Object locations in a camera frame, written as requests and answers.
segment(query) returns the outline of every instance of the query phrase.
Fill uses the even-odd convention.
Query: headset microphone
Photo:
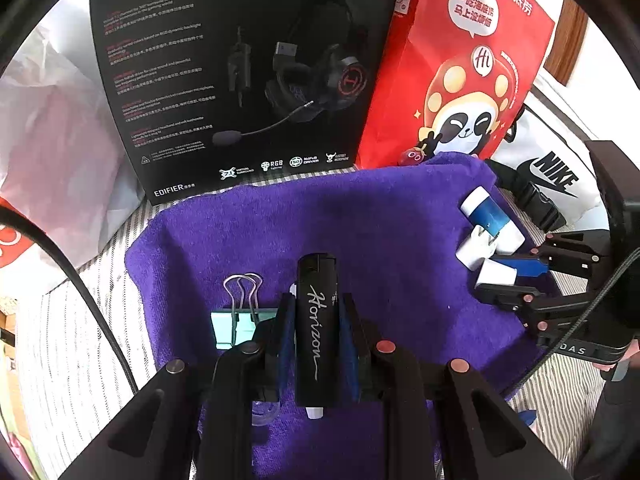
[[[262,128],[261,130],[255,130],[254,132],[247,132],[247,133],[242,133],[237,130],[225,130],[223,132],[217,132],[213,134],[213,138],[211,140],[215,146],[229,146],[229,145],[235,144],[236,142],[240,141],[240,139],[242,139],[242,137],[244,136],[261,134],[268,130],[273,130],[274,128],[280,126],[282,123],[285,123],[286,121],[288,121],[300,110],[309,108],[313,104],[314,104],[313,101],[309,101],[308,103],[305,103],[302,106],[299,106],[298,108],[293,110],[289,115],[279,120],[277,123],[273,123],[271,126],[267,126],[266,128]]]

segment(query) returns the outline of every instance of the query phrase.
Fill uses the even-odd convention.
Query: gaming headset
[[[330,4],[343,9],[349,22],[345,43],[328,46],[313,66],[297,62],[298,44],[295,41],[309,30],[316,11]],[[367,37],[367,28],[357,20],[355,7],[349,0],[303,0],[287,33],[287,41],[276,43],[273,54],[275,76],[264,89],[265,97],[281,119],[254,132],[217,132],[213,135],[213,143],[218,146],[234,144],[243,136],[271,130],[286,121],[306,123],[324,110],[343,110],[352,105],[367,85],[367,70],[358,60],[366,47]]]

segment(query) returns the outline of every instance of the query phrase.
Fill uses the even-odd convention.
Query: black headset box
[[[153,204],[353,165],[395,0],[90,0]]]

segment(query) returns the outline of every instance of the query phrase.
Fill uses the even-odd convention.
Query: storage box covered with purple towel
[[[443,153],[420,166],[236,187],[161,212],[127,251],[156,365],[212,360],[210,313],[228,306],[222,281],[256,272],[260,307],[277,306],[300,256],[337,257],[340,288],[382,335],[428,362],[460,357],[504,391],[540,356],[510,313],[471,294],[476,274],[456,259],[472,225],[460,203],[477,186],[516,220],[475,158]],[[530,248],[527,240],[523,250]],[[280,416],[255,428],[262,478],[381,478],[382,407],[349,405],[308,420],[285,393]]]

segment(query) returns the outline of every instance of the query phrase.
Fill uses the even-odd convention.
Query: speech bubble
[[[466,30],[471,37],[490,36],[498,27],[496,0],[449,0],[449,16],[456,27]]]

